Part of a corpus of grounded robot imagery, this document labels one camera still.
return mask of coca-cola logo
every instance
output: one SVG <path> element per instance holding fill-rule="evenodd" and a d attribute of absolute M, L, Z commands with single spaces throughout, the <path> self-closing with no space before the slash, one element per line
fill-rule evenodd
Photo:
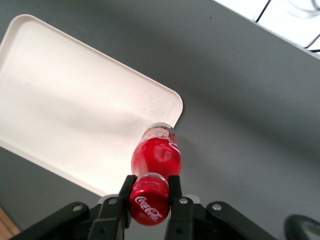
<path fill-rule="evenodd" d="M 163 218 L 156 208 L 151 207 L 147 203 L 147 198 L 145 196 L 137 196 L 134 201 L 153 221 L 157 222 L 159 218 Z"/>

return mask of red bottle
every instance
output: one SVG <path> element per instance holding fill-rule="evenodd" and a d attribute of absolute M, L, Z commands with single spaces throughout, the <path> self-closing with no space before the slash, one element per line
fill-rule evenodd
<path fill-rule="evenodd" d="M 170 175 L 179 175 L 181 155 L 173 128 L 154 123 L 133 152 L 131 170 L 137 176 L 130 195 L 132 217 L 142 225 L 156 225 L 170 209 Z"/>

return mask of wooden floor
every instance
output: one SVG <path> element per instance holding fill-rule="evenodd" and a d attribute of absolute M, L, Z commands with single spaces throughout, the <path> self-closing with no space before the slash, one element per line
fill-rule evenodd
<path fill-rule="evenodd" d="M 0 206 L 0 240 L 8 240 L 20 233 L 19 228 Z"/>

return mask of black cable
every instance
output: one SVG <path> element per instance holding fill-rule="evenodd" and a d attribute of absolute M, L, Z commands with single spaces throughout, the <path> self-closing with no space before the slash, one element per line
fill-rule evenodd
<path fill-rule="evenodd" d="M 316 0 L 311 0 L 311 2 L 315 9 L 320 10 L 320 6 L 318 6 L 318 4 L 316 3 Z"/>
<path fill-rule="evenodd" d="M 259 22 L 260 18 L 262 17 L 262 15 L 264 14 L 265 10 L 267 9 L 269 3 L 271 2 L 271 0 L 268 0 L 268 2 L 266 3 L 266 5 L 264 6 L 262 12 L 260 13 L 260 15 L 258 16 L 258 18 L 255 20 L 255 23 Z"/>
<path fill-rule="evenodd" d="M 318 34 L 318 36 L 316 36 L 307 46 L 305 46 L 305 49 L 308 49 L 309 47 L 311 47 L 312 44 L 314 44 L 318 38 L 320 37 L 320 33 Z"/>

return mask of coca-cola bottle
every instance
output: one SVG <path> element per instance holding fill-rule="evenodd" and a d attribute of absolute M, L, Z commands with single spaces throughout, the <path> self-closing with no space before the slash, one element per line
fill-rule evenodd
<path fill-rule="evenodd" d="M 130 194 L 130 212 L 140 224 L 161 223 L 170 209 L 170 175 L 179 175 L 181 155 L 173 128 L 162 122 L 144 132 L 133 152 L 131 170 L 137 176 Z"/>

